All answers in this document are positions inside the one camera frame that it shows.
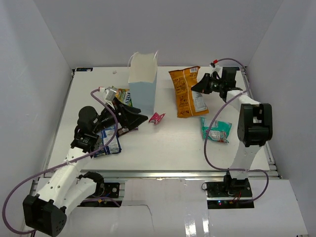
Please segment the orange chips bag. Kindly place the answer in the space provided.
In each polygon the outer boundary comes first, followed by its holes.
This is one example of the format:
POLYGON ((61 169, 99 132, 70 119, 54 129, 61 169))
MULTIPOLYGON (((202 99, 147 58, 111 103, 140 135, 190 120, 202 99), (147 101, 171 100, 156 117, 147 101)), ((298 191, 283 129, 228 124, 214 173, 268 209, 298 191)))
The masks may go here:
POLYGON ((209 113, 202 94, 191 90, 198 82, 199 69, 200 66, 194 66, 169 71, 175 90, 178 118, 202 116, 209 113))

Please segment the teal mint candy bag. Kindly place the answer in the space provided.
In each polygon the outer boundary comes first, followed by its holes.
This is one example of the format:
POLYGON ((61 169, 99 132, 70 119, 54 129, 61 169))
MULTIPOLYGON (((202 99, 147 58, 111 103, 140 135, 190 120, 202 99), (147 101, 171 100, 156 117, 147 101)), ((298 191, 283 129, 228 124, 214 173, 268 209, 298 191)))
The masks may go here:
MULTIPOLYGON (((207 131, 209 129, 210 123, 212 119, 208 119, 205 117, 200 117, 200 124, 201 124, 201 132, 203 140, 206 138, 207 131)), ((225 121, 218 121, 212 124, 210 129, 208 140, 214 142, 221 142, 221 143, 228 143, 228 136, 230 134, 232 128, 232 124, 230 122, 225 121)))

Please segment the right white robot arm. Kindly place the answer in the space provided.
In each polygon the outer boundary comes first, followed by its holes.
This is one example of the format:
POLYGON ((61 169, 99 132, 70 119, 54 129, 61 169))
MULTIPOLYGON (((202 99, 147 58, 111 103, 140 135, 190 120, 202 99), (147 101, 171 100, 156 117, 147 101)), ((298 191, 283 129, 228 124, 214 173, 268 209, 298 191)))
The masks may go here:
POLYGON ((226 105, 231 105, 239 112, 237 137, 239 146, 232 165, 225 169, 223 192, 236 196, 248 185, 248 173, 256 154, 273 135, 272 107, 260 103, 248 96, 247 90, 236 86, 236 68, 224 67, 222 74, 218 70, 206 73, 192 91, 202 94, 219 93, 226 105))

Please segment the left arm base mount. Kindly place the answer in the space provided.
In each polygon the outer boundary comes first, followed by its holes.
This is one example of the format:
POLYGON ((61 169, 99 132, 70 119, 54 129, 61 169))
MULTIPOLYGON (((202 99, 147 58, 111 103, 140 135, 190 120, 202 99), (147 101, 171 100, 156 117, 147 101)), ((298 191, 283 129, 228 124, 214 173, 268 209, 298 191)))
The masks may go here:
POLYGON ((118 198, 120 183, 98 183, 95 192, 89 198, 105 200, 107 198, 118 198))

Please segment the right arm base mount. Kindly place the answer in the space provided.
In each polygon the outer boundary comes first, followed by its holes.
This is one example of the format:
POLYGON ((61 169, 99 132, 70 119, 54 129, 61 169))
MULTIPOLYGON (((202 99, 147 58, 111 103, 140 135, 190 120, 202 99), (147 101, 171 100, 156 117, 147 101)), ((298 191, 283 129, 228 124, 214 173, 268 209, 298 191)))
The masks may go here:
POLYGON ((250 184, 241 190, 226 191, 224 182, 204 182, 201 189, 207 196, 208 209, 253 209, 250 184))

